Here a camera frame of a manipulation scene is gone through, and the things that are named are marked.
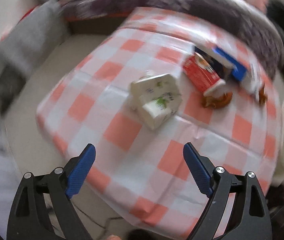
red food package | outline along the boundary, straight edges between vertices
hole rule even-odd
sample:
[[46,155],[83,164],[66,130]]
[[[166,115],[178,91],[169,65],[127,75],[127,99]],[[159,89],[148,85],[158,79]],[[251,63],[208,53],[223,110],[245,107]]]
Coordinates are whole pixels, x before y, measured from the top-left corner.
[[194,53],[186,60],[183,70],[204,96],[226,84],[210,64],[198,53]]

pink and white tablecloth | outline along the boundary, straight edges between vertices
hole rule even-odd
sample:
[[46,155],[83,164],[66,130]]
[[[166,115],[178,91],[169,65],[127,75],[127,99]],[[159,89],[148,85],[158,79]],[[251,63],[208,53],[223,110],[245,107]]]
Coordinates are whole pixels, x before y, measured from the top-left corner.
[[[201,107],[201,95],[181,66],[194,43],[207,42],[258,71],[266,83],[266,106],[230,81],[223,88],[234,93],[226,108]],[[130,110],[128,99],[130,82],[150,69],[174,75],[183,98],[177,114],[156,131]],[[202,19],[155,8],[137,8],[67,74],[40,103],[37,121],[66,159],[92,143],[96,161],[87,177],[92,188],[131,224],[174,239],[188,236],[207,202],[184,162],[183,145],[193,143],[231,173],[255,172],[266,192],[283,128],[278,94],[243,43]],[[217,235],[233,200],[231,195]]]

food packaging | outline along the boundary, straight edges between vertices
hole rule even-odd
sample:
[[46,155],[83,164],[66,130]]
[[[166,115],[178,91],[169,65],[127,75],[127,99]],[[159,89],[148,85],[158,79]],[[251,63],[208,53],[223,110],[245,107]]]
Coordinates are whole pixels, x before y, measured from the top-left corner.
[[227,59],[230,63],[232,63],[234,65],[234,68],[231,72],[231,75],[237,81],[241,82],[244,79],[245,74],[247,72],[246,67],[243,66],[239,61],[237,61],[235,58],[233,58],[231,55],[227,54],[224,50],[222,50],[219,47],[215,47],[214,52],[225,57],[225,59]]
[[259,101],[259,90],[262,86],[262,78],[258,75],[255,68],[251,68],[251,71],[247,71],[240,82],[240,87],[249,95],[252,95],[256,101]]
[[147,75],[130,85],[132,105],[151,130],[158,128],[179,108],[182,98],[170,74]]
[[194,46],[194,52],[199,53],[207,61],[207,63],[210,64],[220,78],[226,79],[234,69],[234,64],[229,62],[225,57],[216,53],[214,51],[215,47],[215,44],[212,44],[212,47],[196,44],[196,46]]
[[209,95],[218,87],[226,84],[203,56],[197,52],[186,60],[183,70],[194,86],[204,96]]

floor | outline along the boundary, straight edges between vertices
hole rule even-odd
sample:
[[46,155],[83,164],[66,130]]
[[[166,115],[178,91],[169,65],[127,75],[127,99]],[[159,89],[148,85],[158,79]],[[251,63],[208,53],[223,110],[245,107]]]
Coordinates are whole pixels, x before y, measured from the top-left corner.
[[[11,106],[5,117],[6,134],[21,173],[32,171],[34,175],[47,174],[54,168],[65,165],[65,160],[54,146],[40,134],[35,122],[36,108],[56,83],[105,38],[104,35],[71,36],[35,71],[19,98]],[[284,101],[284,84],[279,74],[274,84],[279,91],[280,99]],[[284,145],[281,159],[284,160]],[[284,180],[283,165],[278,166],[275,177],[277,182]],[[125,220],[118,218],[118,214],[86,184],[80,193],[72,198],[72,202],[94,240],[105,239],[110,234],[123,238],[128,231],[134,229]],[[53,214],[51,220],[59,231],[58,222]]]

blue gripper pad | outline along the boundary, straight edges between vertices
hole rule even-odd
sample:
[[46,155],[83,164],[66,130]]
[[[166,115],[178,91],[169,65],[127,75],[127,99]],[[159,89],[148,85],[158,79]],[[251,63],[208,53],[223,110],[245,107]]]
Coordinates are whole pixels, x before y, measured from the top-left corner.
[[65,194],[72,198],[74,195],[78,194],[84,180],[90,171],[93,163],[95,161],[95,147],[91,145],[86,152],[84,153],[83,157],[78,161],[75,168],[72,170],[68,177],[67,188]]
[[213,194],[211,176],[201,162],[199,156],[188,144],[185,144],[183,147],[183,157],[200,192],[210,198]]

